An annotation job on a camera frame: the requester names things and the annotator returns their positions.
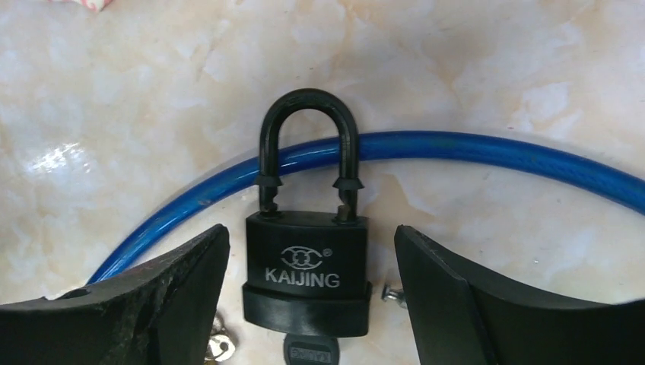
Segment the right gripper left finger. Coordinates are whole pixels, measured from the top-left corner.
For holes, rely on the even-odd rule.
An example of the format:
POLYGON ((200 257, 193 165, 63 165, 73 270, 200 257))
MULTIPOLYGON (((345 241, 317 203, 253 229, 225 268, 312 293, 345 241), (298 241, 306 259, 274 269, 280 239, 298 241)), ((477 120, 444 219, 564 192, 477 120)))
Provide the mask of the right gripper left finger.
POLYGON ((3 364, 201 364, 229 259, 218 224, 112 278, 1 307, 3 364))

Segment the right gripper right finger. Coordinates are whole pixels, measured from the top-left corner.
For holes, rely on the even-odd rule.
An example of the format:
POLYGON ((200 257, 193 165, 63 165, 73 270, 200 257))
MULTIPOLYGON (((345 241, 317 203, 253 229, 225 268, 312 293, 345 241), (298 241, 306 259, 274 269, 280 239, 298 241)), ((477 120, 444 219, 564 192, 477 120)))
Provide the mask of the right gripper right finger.
POLYGON ((396 258, 422 364, 642 364, 644 302, 597 303, 515 281, 413 227, 396 258))

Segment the black Kaijing padlock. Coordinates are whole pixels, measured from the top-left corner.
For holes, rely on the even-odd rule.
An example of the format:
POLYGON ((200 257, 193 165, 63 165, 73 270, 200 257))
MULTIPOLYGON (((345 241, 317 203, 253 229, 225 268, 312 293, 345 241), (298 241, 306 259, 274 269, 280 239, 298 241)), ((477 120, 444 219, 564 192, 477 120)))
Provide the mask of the black Kaijing padlock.
POLYGON ((246 219, 247 322, 285 335, 288 364, 337 364, 340 338, 367 334, 372 285, 367 280, 368 220, 357 214, 359 134, 349 108, 319 89, 291 91, 275 101, 259 136, 259 209, 246 219), (279 133, 300 110, 318 110, 339 134, 335 213, 282 211, 279 133))

